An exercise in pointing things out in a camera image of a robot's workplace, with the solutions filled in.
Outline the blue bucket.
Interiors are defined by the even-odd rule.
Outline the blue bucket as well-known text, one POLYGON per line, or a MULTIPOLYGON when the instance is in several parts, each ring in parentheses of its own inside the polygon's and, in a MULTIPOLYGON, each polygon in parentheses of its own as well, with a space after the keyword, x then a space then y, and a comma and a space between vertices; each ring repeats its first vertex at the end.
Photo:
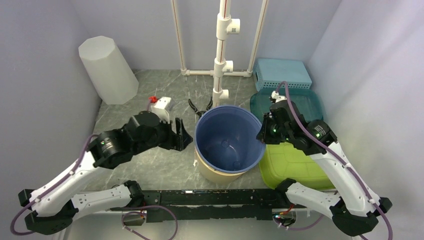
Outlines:
POLYGON ((212 169, 238 174, 263 158, 266 145, 257 139, 262 123, 250 111, 220 105, 206 111, 194 131, 195 149, 212 169))

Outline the lime green plastic tub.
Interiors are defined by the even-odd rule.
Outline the lime green plastic tub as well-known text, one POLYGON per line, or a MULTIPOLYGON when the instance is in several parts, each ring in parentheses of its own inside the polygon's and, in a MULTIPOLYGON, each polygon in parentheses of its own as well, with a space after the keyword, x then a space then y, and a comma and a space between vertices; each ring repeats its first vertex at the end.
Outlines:
POLYGON ((270 189, 275 189, 286 179, 293 179, 308 188, 319 191, 334 188, 315 161, 286 142, 279 145, 267 145, 258 166, 263 182, 270 189))

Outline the beige plastic bucket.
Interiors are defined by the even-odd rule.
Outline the beige plastic bucket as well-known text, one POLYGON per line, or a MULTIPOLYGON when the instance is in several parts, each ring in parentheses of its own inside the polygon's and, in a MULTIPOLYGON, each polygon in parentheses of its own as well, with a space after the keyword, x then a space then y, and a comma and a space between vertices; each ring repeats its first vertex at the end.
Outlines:
POLYGON ((238 179, 244 173, 246 173, 245 171, 240 173, 221 172, 207 165, 207 163, 201 158, 197 150, 194 151, 194 156, 195 160, 197 161, 197 167, 201 175, 210 182, 213 182, 218 185, 227 185, 238 179))

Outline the translucent white faceted bin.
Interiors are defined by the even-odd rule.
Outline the translucent white faceted bin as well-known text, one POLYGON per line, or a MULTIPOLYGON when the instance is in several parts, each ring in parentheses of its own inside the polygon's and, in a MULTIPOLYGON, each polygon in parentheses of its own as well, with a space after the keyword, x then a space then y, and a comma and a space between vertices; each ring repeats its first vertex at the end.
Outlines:
POLYGON ((107 105, 123 105, 137 95, 139 82, 112 38, 89 38, 78 47, 78 53, 97 94, 107 105))

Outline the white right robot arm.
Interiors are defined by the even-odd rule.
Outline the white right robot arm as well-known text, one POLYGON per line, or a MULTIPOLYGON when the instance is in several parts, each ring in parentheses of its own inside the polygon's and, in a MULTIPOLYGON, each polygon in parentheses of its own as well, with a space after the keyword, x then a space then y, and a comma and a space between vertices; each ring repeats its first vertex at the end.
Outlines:
POLYGON ((344 234, 361 238, 382 217, 388 239, 393 239, 393 229, 386 216, 393 206, 391 200, 380 197, 363 181, 325 121, 305 121, 294 102, 275 100, 264 114, 256 138, 267 145, 290 143, 319 165, 337 191, 331 195, 287 178, 275 187, 275 200, 280 207, 291 204, 307 207, 331 219, 344 234))

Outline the light blue perforated basket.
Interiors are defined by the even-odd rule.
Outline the light blue perforated basket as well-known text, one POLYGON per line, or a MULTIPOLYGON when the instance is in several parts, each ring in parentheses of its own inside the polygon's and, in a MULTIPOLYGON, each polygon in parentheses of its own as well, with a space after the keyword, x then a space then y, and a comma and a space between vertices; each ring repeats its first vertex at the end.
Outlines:
POLYGON ((300 60, 258 58, 252 75, 257 91, 276 89, 282 81, 295 89, 309 89, 312 85, 310 75, 300 60))

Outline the teal translucent plastic tub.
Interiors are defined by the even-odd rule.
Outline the teal translucent plastic tub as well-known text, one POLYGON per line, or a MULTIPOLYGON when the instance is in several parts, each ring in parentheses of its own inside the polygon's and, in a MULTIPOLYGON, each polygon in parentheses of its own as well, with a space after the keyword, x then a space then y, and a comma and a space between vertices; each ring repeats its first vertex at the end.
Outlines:
MULTIPOLYGON (((259 121, 263 122, 263 116, 269 112, 272 105, 270 97, 275 89, 263 88, 253 94, 250 98, 250 112, 254 114, 259 121)), ((318 96, 311 89, 289 88, 289 95, 301 114, 307 122, 313 120, 323 120, 323 110, 318 96)))

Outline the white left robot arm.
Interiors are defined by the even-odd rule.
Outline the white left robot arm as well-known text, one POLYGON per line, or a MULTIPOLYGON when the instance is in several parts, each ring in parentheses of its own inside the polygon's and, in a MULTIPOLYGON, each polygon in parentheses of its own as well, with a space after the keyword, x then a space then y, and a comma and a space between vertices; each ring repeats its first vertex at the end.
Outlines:
POLYGON ((22 210, 28 211, 26 234, 52 235, 79 218, 106 209, 139 209, 145 196, 134 180, 109 190, 82 193, 82 189, 147 150, 183 151, 192 141, 181 118, 166 121, 148 110, 133 115, 121 128, 92 134, 68 168, 42 187, 18 194, 22 210))

